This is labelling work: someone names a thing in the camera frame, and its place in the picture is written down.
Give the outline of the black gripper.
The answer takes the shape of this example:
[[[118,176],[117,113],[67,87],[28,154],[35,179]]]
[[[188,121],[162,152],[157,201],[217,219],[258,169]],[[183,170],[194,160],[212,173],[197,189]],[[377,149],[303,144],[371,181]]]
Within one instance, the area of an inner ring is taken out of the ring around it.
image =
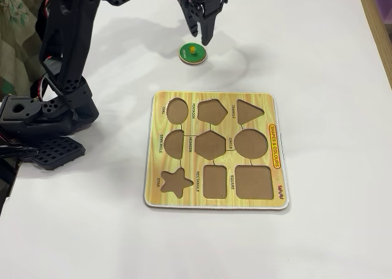
[[[217,14],[222,10],[225,0],[177,0],[190,33],[197,37],[198,19],[202,31],[202,44],[207,46],[214,34]]]

